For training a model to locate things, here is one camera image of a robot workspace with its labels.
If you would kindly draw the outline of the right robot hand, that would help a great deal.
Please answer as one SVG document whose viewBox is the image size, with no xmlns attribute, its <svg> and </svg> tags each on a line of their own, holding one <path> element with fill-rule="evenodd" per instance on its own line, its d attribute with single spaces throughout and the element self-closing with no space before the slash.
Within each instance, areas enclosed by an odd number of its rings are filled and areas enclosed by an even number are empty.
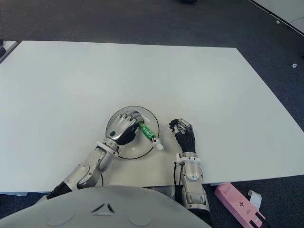
<svg viewBox="0 0 304 228">
<path fill-rule="evenodd" d="M 192 125 L 185 119 L 173 119 L 169 128 L 175 135 L 182 152 L 195 152 L 196 142 Z"/>
</svg>

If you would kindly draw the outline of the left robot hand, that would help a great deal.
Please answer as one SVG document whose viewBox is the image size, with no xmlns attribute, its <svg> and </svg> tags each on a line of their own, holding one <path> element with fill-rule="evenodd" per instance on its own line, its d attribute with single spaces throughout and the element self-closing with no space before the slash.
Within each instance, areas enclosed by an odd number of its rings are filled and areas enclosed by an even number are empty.
<svg viewBox="0 0 304 228">
<path fill-rule="evenodd" d="M 108 123 L 106 137 L 115 141 L 118 145 L 130 143 L 136 137 L 139 123 L 144 122 L 142 115 L 135 110 L 119 114 Z"/>
</svg>

